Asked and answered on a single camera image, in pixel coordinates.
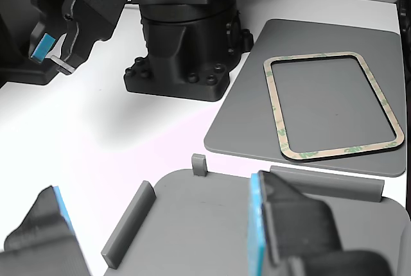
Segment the camera gripper finger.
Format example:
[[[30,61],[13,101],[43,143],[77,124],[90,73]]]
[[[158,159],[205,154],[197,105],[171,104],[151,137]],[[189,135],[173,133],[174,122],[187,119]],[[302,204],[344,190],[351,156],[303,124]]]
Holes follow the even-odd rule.
[[[274,173],[249,182],[248,274],[391,275],[387,260],[368,250],[344,250],[331,208]]]
[[[89,275],[59,187],[43,189],[4,241],[1,275]]]

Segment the robot gripper curved finger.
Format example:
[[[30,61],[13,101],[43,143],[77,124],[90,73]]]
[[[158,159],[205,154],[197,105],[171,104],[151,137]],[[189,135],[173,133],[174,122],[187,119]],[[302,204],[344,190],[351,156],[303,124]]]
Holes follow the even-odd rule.
[[[81,47],[81,28],[80,20],[78,16],[78,10],[75,10],[79,6],[80,0],[64,0],[62,5],[62,15],[66,21],[66,37],[61,47],[61,55],[52,56],[51,59],[58,65],[57,70],[64,75],[73,74],[80,64],[84,63]]]

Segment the robot gripper blue-padded finger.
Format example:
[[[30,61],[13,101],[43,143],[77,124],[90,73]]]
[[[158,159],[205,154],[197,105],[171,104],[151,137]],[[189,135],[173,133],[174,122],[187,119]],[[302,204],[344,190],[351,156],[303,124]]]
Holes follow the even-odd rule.
[[[55,42],[67,31],[62,15],[64,0],[30,0],[39,21],[30,35],[30,59],[41,64]]]

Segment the robot arm black gripper body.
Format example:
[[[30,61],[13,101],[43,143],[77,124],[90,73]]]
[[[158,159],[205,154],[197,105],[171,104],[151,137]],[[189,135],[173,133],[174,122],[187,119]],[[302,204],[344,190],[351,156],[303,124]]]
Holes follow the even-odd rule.
[[[78,67],[90,56],[94,43],[111,38],[128,0],[77,0],[74,18],[78,34],[73,44],[73,66]]]

